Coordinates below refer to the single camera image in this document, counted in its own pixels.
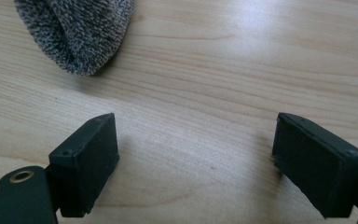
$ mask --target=gray knitted cloth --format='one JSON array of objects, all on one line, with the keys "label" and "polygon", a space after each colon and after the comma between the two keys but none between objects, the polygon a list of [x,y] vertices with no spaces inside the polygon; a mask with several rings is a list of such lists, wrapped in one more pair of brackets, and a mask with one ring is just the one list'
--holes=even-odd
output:
[{"label": "gray knitted cloth", "polygon": [[15,0],[45,54],[70,73],[89,76],[117,51],[133,0]]}]

